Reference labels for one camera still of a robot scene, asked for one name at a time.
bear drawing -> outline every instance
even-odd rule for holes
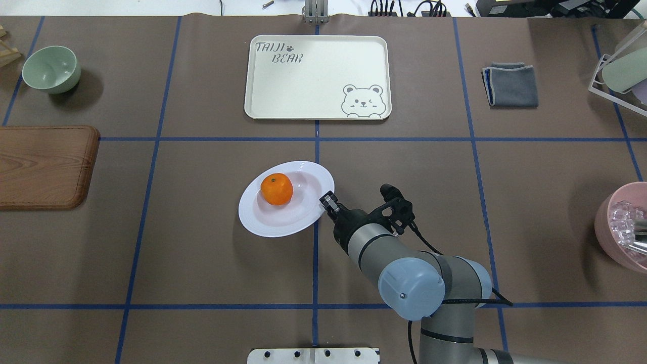
[[[386,111],[386,105],[382,101],[382,92],[382,88],[378,85],[367,89],[346,85],[344,86],[346,98],[342,104],[342,111],[347,117],[380,117]]]

blue joint cap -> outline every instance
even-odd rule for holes
[[[490,298],[490,296],[492,295],[492,279],[490,278],[490,274],[487,273],[487,270],[485,270],[485,268],[481,264],[478,264],[473,260],[465,259],[461,256],[454,256],[454,258],[464,260],[467,264],[470,265],[470,267],[472,267],[472,269],[474,269],[476,276],[479,277],[479,280],[481,281],[481,298]],[[476,306],[476,308],[483,307],[484,304],[485,303],[481,303]]]
[[[409,321],[431,316],[444,296],[443,278],[429,263],[419,258],[400,258],[380,273],[377,288],[384,303]]]

white plate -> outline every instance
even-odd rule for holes
[[[245,112],[253,119],[385,119],[391,113],[386,41],[256,36],[250,42]]]
[[[285,174],[294,189],[290,202],[270,205],[261,195],[261,182],[273,173]],[[334,181],[327,169],[307,161],[283,163],[261,173],[243,192],[238,216],[250,232],[267,238],[278,238],[305,229],[325,212],[319,199],[334,192]]]

pink bowl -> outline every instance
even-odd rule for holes
[[[641,255],[618,244],[611,233],[609,212],[611,206],[622,200],[631,202],[634,207],[647,208],[647,182],[633,182],[620,187],[607,198],[595,216],[595,235],[604,251],[623,266],[647,274],[647,256]]]

white floor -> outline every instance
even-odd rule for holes
[[[303,0],[275,0],[266,9],[262,5],[269,0],[222,0],[225,15],[279,15],[301,14]],[[414,11],[419,0],[402,0],[406,14]],[[476,9],[476,0],[444,0],[452,16],[470,16],[465,4]],[[369,11],[370,0],[329,0],[329,14],[354,14],[365,16]],[[398,2],[394,11],[399,13]],[[636,10],[647,16],[647,0],[641,0]],[[185,15],[201,12],[220,15],[219,0],[1,0],[1,15],[46,15],[46,16],[161,16]],[[630,13],[628,17],[636,18]]]

